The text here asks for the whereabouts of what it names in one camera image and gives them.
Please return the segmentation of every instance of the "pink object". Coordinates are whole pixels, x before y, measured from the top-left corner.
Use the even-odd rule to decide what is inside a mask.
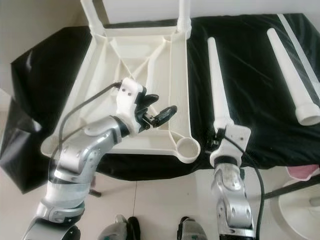
[[[319,169],[319,165],[288,166],[286,169],[291,178],[299,181],[308,181]]]

